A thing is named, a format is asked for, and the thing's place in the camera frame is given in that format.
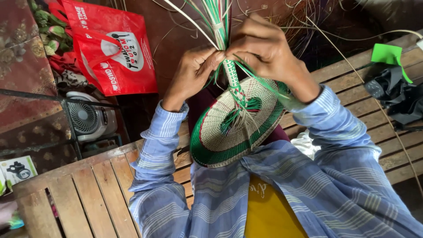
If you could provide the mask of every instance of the fan grille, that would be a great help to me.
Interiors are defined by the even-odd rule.
[[[87,104],[69,103],[69,112],[75,131],[81,134],[91,134],[99,126],[99,117],[96,109]]]

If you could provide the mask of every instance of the wooden bench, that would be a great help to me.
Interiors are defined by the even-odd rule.
[[[416,48],[416,39],[408,35],[389,43],[403,47],[401,62],[412,80],[423,77],[423,51]],[[370,63],[370,55],[371,50],[368,50],[349,58],[360,75],[368,71],[364,66]],[[312,75],[317,82],[330,86],[342,104],[367,125],[372,140],[382,148],[379,163],[390,182],[412,178],[411,167],[394,131],[346,61],[312,72]],[[280,125],[290,138],[305,130],[295,124],[291,113],[285,114]],[[187,122],[182,123],[178,134],[180,141],[174,153],[176,172],[173,175],[175,181],[184,186],[191,207],[194,197]],[[399,134],[417,174],[423,174],[423,132]],[[16,184],[14,194],[30,237],[141,237],[127,204],[132,196],[128,188],[134,176],[129,163],[136,160],[142,144],[140,140]],[[57,210],[57,219],[49,196]]]

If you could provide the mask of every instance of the blue striped shirt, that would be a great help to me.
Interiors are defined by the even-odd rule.
[[[143,238],[244,237],[251,174],[285,195],[310,238],[423,237],[423,225],[378,164],[380,148],[330,88],[324,86],[307,107],[292,110],[297,124],[307,126],[321,146],[314,161],[291,143],[275,141],[225,167],[193,163],[191,210],[172,176],[177,132],[187,112],[186,104],[180,113],[159,104],[150,128],[141,133],[145,141],[131,164],[129,208]]]

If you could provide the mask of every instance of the product box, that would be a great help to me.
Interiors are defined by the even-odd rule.
[[[12,192],[13,185],[38,175],[30,156],[0,161],[0,169],[1,195],[5,192],[6,185]]]

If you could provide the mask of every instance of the maroon pants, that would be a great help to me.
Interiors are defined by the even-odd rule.
[[[200,118],[204,110],[209,107],[221,93],[223,93],[223,91],[220,88],[210,83],[208,87],[188,99],[187,103],[190,107],[188,112],[188,130],[190,131],[190,135],[198,118]],[[280,125],[277,125],[261,145],[267,145],[278,140],[290,141]]]

